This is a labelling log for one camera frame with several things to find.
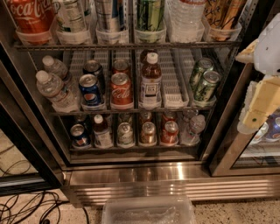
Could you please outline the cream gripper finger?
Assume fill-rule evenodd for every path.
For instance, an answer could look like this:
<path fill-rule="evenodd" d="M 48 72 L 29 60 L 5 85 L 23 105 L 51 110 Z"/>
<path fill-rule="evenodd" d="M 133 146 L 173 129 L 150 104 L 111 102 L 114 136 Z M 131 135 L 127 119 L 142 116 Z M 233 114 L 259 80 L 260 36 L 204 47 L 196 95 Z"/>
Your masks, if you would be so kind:
<path fill-rule="evenodd" d="M 265 76 L 249 83 L 241 123 L 250 130 L 258 130 L 267 118 L 280 107 L 280 77 Z"/>
<path fill-rule="evenodd" d="M 256 48 L 256 44 L 258 43 L 258 39 L 255 39 L 252 41 L 245 49 L 243 49 L 241 52 L 239 52 L 235 59 L 238 62 L 248 64 L 254 62 L 254 51 Z"/>

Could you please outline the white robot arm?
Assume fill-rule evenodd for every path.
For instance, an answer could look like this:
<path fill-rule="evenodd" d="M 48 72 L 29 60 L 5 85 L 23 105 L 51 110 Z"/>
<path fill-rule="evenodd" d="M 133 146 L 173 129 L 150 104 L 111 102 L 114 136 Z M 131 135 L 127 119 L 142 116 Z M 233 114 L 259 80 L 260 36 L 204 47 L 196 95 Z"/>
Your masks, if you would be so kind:
<path fill-rule="evenodd" d="M 237 130 L 247 135 L 258 131 L 280 107 L 280 13 L 235 59 L 253 64 L 264 75 L 262 80 L 249 83 L 239 116 Z"/>

